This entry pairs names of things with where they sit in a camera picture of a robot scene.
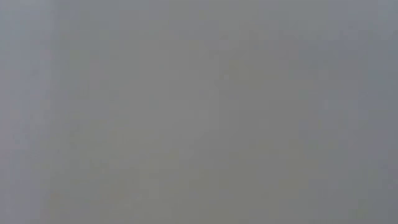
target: gray surface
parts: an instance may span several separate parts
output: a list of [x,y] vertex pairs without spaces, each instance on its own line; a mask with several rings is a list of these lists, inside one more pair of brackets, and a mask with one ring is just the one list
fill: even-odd
[[0,223],[398,222],[393,1],[7,4]]

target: gray wall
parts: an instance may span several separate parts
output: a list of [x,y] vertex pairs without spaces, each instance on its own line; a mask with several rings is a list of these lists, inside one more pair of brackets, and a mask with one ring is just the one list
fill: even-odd
[[47,43],[48,71],[2,77],[5,122],[34,127],[1,165],[5,223],[398,221],[393,1],[41,7],[41,48],[11,51]]

